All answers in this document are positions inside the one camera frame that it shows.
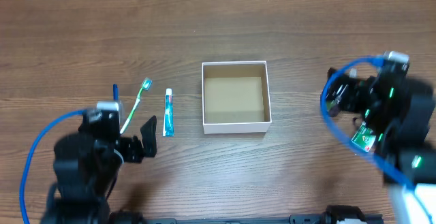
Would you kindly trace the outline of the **blue toothpaste tube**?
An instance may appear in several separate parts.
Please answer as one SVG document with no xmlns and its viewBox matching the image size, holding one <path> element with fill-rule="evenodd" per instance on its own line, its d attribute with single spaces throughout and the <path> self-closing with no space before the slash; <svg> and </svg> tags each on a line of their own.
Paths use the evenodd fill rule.
<svg viewBox="0 0 436 224">
<path fill-rule="evenodd" d="M 173 101 L 172 101 L 172 89 L 166 89 L 165 95 L 165 110 L 164 110 L 164 124 L 163 124 L 163 136 L 174 136 L 174 119 L 173 119 Z"/>
</svg>

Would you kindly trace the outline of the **green white packet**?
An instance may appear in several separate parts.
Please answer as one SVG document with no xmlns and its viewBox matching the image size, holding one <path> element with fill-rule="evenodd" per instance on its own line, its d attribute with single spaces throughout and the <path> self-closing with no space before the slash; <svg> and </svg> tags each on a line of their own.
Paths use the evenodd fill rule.
<svg viewBox="0 0 436 224">
<path fill-rule="evenodd" d="M 365 152 L 369 152 L 377 139 L 375 132 L 362 123 L 352 137 L 352 142 Z"/>
</svg>

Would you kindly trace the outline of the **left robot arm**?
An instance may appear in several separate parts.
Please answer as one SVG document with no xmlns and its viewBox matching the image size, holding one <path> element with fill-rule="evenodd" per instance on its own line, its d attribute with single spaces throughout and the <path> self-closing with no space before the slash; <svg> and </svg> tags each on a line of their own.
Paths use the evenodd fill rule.
<svg viewBox="0 0 436 224">
<path fill-rule="evenodd" d="M 45 224 L 144 223 L 139 212 L 111 211 L 108 196 L 124 163 L 141 163 L 157 154 L 157 119 L 140 128 L 141 137 L 124 137 L 116 112 L 87 112 L 78 132 L 54 146 L 57 177 L 47 197 Z"/>
</svg>

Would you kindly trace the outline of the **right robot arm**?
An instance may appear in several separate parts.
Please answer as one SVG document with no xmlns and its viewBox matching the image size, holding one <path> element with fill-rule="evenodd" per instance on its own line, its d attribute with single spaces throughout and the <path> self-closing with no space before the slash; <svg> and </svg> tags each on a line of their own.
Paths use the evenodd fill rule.
<svg viewBox="0 0 436 224">
<path fill-rule="evenodd" d="M 324 122 L 381 172 L 399 223 L 435 222 L 435 146 L 426 138 L 434 109 L 433 87 L 402 71 L 367 79 L 328 71 Z"/>
</svg>

